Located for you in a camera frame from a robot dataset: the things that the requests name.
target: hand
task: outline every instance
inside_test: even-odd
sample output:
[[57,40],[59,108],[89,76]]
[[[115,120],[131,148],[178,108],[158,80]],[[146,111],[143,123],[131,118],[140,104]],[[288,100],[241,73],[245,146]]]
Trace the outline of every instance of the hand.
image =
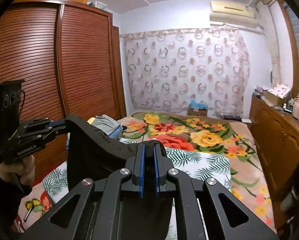
[[20,182],[23,185],[31,185],[35,179],[34,156],[30,155],[23,159],[23,163],[13,163],[6,165],[4,162],[0,164],[0,177],[6,182],[11,182],[10,173],[17,173],[20,177]]

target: black fabric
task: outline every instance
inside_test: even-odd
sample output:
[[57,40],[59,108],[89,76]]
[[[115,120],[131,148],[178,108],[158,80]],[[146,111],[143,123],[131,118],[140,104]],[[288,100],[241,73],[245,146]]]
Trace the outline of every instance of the black fabric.
[[[71,131],[67,160],[67,180],[71,190],[85,178],[100,180],[113,171],[124,168],[128,158],[136,156],[138,143],[124,144],[108,137],[102,130],[81,121],[77,116],[67,118]],[[121,240],[164,240],[169,229],[172,198],[158,198],[155,192],[153,148],[163,144],[157,140],[145,144],[145,188],[143,198],[123,200]]]
[[0,179],[0,240],[17,239],[19,236],[11,230],[11,225],[24,196],[16,186]]

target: air conditioner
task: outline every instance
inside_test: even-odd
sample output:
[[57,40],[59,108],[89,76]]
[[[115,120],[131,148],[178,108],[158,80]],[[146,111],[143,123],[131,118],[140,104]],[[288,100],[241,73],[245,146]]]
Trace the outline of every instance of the air conditioner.
[[250,28],[257,28],[258,26],[252,7],[226,1],[211,1],[210,20]]

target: gray cloth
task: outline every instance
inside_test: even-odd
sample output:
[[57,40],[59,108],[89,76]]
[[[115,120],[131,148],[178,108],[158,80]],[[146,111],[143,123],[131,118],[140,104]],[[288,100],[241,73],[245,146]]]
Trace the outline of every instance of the gray cloth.
[[121,124],[113,118],[103,114],[102,116],[95,116],[95,120],[91,123],[98,129],[101,129],[107,135],[111,135]]

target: wooden wardrobe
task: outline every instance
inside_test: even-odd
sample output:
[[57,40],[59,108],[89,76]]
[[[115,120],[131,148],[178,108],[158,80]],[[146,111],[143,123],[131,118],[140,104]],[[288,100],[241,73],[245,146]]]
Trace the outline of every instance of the wooden wardrobe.
[[[82,3],[15,0],[0,19],[0,83],[25,79],[21,121],[126,116],[112,27],[112,14]],[[65,142],[61,135],[35,154],[36,177],[66,160]]]

